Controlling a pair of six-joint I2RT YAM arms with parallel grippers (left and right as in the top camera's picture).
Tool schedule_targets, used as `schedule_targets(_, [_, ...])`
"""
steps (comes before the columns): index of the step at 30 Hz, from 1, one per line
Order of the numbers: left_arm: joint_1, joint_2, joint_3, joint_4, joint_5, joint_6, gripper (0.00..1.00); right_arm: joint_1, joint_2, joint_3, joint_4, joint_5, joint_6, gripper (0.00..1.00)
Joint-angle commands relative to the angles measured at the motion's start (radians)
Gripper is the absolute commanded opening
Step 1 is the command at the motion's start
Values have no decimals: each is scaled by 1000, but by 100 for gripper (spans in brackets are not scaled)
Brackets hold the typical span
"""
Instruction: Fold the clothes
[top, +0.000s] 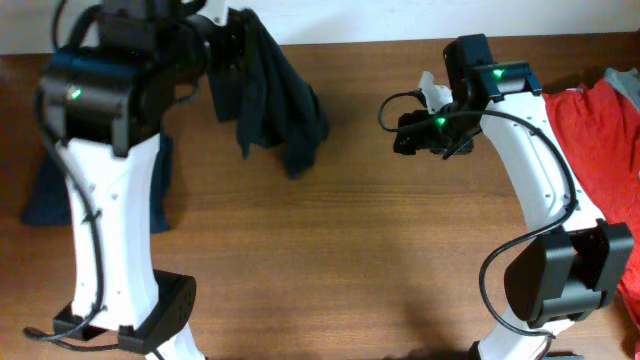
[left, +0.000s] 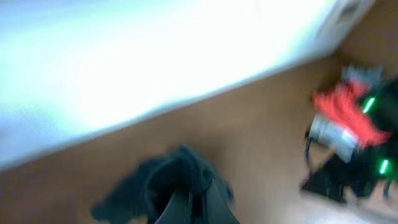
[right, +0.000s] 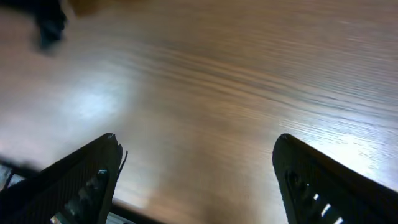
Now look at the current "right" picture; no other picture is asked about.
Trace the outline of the dark green t-shirt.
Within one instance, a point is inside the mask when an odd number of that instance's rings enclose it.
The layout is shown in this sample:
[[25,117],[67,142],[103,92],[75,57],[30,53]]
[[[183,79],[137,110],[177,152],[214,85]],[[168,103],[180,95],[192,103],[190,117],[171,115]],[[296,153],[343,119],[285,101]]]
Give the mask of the dark green t-shirt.
[[17,9],[35,19],[41,49],[49,49],[62,39],[67,17],[60,0],[1,0],[1,6]]

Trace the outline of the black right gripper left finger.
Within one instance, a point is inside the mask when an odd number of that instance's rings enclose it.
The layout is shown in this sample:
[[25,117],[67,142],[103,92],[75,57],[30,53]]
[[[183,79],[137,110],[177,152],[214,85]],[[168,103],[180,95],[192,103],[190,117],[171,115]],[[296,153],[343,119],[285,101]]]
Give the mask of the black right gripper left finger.
[[106,223],[124,162],[113,133],[42,171],[1,159],[1,223]]

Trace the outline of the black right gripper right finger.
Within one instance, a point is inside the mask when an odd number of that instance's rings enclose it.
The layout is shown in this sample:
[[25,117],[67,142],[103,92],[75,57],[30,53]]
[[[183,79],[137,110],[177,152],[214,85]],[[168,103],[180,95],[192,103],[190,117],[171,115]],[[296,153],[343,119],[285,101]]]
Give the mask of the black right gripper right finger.
[[397,223],[397,192],[290,134],[274,144],[272,164],[289,223]]

